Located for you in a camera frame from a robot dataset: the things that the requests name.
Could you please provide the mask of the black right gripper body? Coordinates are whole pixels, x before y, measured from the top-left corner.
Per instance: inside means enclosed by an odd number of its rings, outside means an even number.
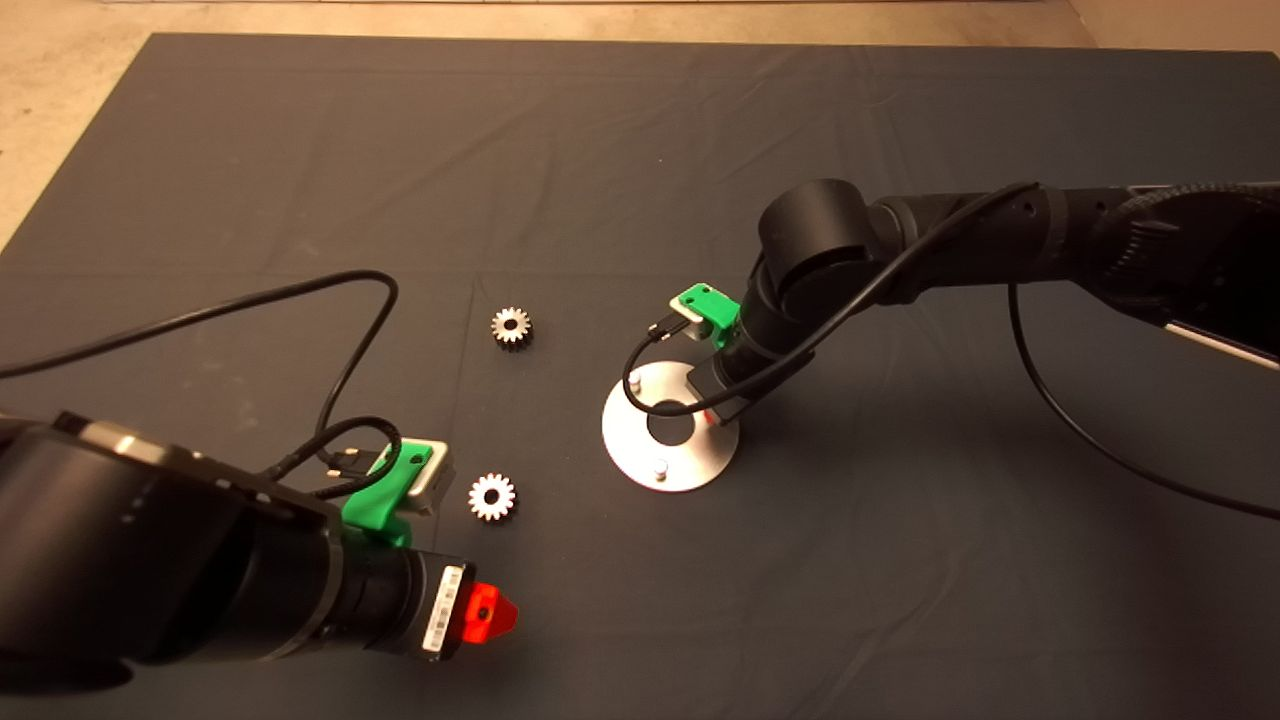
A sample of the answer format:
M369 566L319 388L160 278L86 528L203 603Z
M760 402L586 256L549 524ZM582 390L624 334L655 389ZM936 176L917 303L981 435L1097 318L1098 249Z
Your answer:
M726 395L771 365L771 357L753 348L722 348L696 363L687 373L687 388L698 401ZM762 389L736 392L717 404L718 427L727 427L762 397Z

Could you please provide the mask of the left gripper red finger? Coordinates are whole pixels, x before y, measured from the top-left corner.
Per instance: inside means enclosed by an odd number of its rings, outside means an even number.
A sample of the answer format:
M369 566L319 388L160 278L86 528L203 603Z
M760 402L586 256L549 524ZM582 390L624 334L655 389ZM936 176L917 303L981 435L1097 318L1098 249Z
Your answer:
M517 621L518 607L497 585L471 584L463 612L463 643L485 644L512 632Z

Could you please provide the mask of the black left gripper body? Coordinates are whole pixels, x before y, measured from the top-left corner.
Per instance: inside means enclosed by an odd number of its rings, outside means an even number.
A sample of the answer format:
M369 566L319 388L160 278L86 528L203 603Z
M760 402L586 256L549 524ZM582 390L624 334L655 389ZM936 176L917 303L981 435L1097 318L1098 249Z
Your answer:
M412 552L411 560L419 597L410 620L410 648L420 659L443 662L462 644L465 596L472 585L474 565L434 552Z

